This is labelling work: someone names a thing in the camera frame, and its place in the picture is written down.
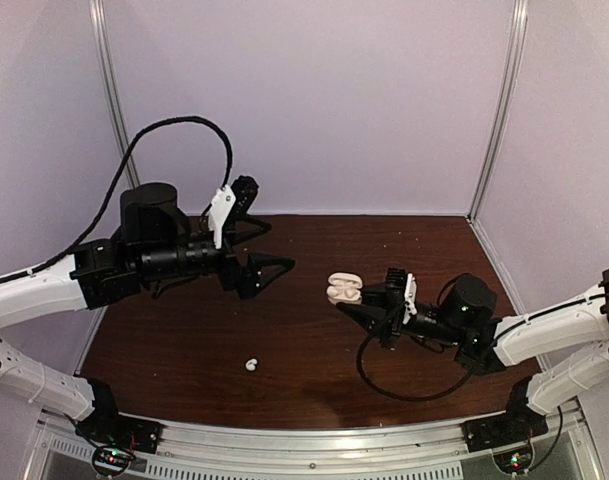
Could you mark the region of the cream rounded earbud charging case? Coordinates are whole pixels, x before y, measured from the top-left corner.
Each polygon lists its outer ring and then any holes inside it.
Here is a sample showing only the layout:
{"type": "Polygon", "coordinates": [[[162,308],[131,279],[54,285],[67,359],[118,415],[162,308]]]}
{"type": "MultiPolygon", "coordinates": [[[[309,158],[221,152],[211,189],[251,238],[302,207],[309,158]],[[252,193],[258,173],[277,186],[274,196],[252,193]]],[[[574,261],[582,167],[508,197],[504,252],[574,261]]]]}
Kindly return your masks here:
{"type": "Polygon", "coordinates": [[[331,304],[362,302],[364,284],[360,276],[348,272],[335,272],[328,277],[327,282],[326,295],[331,304]]]}

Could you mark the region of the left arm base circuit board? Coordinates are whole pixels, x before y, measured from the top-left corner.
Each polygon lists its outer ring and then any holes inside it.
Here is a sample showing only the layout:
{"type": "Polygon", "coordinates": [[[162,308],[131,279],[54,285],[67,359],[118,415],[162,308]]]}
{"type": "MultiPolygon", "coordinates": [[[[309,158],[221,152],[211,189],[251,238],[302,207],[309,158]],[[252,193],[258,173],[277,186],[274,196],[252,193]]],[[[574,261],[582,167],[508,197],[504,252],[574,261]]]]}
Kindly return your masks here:
{"type": "Polygon", "coordinates": [[[135,460],[136,456],[127,450],[103,445],[94,449],[91,466],[99,475],[114,477],[123,474],[135,460]]]}

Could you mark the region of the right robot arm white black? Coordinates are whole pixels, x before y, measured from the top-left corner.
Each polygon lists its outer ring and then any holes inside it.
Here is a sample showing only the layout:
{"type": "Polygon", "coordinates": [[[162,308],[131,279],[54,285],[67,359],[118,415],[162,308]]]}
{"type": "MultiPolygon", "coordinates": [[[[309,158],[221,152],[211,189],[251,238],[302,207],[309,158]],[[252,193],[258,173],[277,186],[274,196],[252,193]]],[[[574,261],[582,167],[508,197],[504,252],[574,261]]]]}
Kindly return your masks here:
{"type": "Polygon", "coordinates": [[[399,268],[389,269],[384,282],[371,286],[355,274],[333,273],[326,295],[366,331],[367,342],[378,340],[391,348],[409,336],[422,345],[456,348],[455,360],[467,378],[578,346],[556,366],[515,384],[504,413],[465,422],[471,452],[547,433],[548,414],[609,378],[609,269],[584,293],[516,316],[495,316],[496,294],[470,273],[450,280],[433,304],[418,302],[415,276],[399,268]]]}

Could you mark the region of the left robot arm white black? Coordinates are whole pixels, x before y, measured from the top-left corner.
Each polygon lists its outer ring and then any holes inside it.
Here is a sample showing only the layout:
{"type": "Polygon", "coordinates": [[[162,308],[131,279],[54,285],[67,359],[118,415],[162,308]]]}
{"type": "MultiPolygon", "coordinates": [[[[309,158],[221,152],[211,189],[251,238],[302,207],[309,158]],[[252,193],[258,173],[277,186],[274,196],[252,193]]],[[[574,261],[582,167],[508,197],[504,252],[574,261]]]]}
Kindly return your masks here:
{"type": "MultiPolygon", "coordinates": [[[[234,248],[268,233],[249,215],[259,186],[240,176],[217,190],[203,231],[178,207],[177,189],[146,183],[120,196],[121,224],[109,238],[81,243],[53,265],[0,277],[0,330],[49,314],[96,310],[143,290],[164,292],[215,275],[225,291],[256,297],[292,270],[293,259],[251,254],[241,264],[234,248]]],[[[69,417],[79,435],[103,445],[153,453],[160,426],[122,415],[110,387],[31,359],[0,337],[0,389],[69,417]]]]}

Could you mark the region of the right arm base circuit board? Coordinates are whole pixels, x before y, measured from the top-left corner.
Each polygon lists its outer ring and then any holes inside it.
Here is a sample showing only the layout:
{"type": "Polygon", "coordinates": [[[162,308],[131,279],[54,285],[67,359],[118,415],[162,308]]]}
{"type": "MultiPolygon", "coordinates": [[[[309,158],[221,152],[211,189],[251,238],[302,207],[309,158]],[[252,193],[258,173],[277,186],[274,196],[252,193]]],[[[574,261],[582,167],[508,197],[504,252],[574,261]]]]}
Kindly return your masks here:
{"type": "Polygon", "coordinates": [[[520,475],[529,470],[534,458],[533,449],[527,447],[498,451],[493,454],[496,468],[501,473],[510,476],[520,475]]]}

